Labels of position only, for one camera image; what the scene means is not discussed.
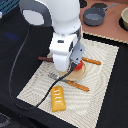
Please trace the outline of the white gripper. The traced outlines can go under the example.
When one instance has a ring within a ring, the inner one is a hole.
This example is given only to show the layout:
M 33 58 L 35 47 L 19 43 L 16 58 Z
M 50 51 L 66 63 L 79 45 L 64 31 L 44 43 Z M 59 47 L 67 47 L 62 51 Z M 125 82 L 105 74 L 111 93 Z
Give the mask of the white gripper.
M 66 72 L 71 62 L 80 63 L 85 47 L 80 43 L 76 34 L 60 35 L 54 33 L 49 49 L 53 54 L 56 69 Z

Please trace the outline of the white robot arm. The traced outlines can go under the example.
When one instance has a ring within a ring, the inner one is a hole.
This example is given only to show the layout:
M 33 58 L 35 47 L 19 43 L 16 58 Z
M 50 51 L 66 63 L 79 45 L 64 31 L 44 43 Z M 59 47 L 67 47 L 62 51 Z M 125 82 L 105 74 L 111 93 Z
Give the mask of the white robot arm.
M 50 52 L 58 71 L 69 68 L 72 56 L 80 63 L 81 22 L 79 0 L 20 0 L 19 7 L 25 20 L 35 26 L 53 27 Z

